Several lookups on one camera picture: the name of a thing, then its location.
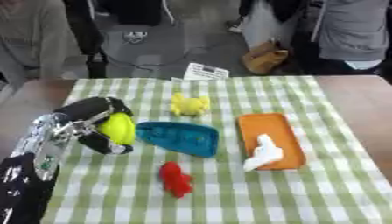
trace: gingham tablecloth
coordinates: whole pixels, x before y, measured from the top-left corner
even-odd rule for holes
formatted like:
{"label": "gingham tablecloth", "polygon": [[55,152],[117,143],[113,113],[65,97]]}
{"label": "gingham tablecloth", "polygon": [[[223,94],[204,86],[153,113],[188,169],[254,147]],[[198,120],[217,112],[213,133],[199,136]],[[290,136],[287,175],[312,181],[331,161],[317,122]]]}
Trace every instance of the gingham tablecloth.
{"label": "gingham tablecloth", "polygon": [[[209,95],[201,117],[175,117],[171,97]],[[42,223],[392,223],[392,188],[312,77],[214,81],[79,80],[67,102],[115,96],[136,122],[180,121],[220,132],[213,158],[192,157],[136,141],[122,156],[78,143],[66,150]],[[307,164],[299,170],[244,172],[236,118],[284,113]],[[193,176],[193,193],[174,199],[158,169],[178,161]]]}

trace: tan bag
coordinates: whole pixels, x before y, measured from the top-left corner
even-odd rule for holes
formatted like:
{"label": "tan bag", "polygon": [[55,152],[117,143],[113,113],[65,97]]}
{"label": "tan bag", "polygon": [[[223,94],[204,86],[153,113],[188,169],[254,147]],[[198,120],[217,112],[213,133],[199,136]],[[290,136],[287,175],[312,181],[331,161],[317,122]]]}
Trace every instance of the tan bag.
{"label": "tan bag", "polygon": [[244,66],[254,74],[267,74],[272,68],[282,64],[289,52],[281,50],[277,42],[270,40],[250,50],[242,57]]}

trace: wire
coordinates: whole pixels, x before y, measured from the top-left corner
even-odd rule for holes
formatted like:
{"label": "wire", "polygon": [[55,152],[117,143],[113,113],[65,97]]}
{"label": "wire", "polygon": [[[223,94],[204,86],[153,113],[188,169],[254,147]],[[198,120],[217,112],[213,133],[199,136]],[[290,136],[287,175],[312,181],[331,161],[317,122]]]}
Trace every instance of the wire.
{"label": "wire", "polygon": [[[102,31],[101,32],[102,35],[105,38],[105,42],[106,42],[106,47],[109,48],[109,43],[110,43],[110,36],[105,32]],[[222,42],[218,42],[214,45],[210,45],[210,46],[195,46],[190,48],[188,51],[186,51],[183,55],[177,57],[176,59],[169,61],[169,62],[165,62],[162,64],[142,64],[142,65],[137,65],[135,63],[129,62],[129,61],[122,61],[119,59],[116,59],[110,55],[108,55],[108,59],[109,62],[111,62],[113,65],[118,66],[118,67],[134,67],[136,69],[140,69],[140,70],[144,70],[144,71],[148,71],[148,72],[153,72],[153,69],[148,68],[148,67],[167,67],[170,65],[174,65],[179,63],[182,60],[186,60],[190,55],[193,54],[194,50],[206,50],[208,52],[211,52],[213,49],[221,47],[221,46],[227,46],[228,44],[230,44],[232,41],[222,41]]]}

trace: orange plate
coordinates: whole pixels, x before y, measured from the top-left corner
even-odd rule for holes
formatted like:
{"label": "orange plate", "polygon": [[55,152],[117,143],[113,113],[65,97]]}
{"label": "orange plate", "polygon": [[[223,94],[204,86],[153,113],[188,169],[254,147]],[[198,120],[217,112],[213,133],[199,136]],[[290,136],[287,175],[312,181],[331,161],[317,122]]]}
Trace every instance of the orange plate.
{"label": "orange plate", "polygon": [[291,130],[289,122],[282,114],[251,114],[238,118],[242,138],[248,157],[258,145],[257,137],[261,134],[270,136],[275,145],[283,149],[283,159],[260,166],[258,170],[297,169],[305,163],[305,155]]}

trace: yellow plastic figure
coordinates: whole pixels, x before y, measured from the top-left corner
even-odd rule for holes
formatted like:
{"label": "yellow plastic figure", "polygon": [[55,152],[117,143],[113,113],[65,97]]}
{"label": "yellow plastic figure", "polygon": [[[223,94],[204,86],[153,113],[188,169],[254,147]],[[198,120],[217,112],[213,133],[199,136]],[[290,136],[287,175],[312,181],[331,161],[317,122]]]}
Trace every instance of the yellow plastic figure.
{"label": "yellow plastic figure", "polygon": [[186,99],[181,93],[175,93],[171,98],[171,112],[176,116],[201,116],[209,108],[208,96]]}
{"label": "yellow plastic figure", "polygon": [[98,130],[116,144],[132,145],[135,142],[135,124],[125,113],[115,113],[98,126]]}

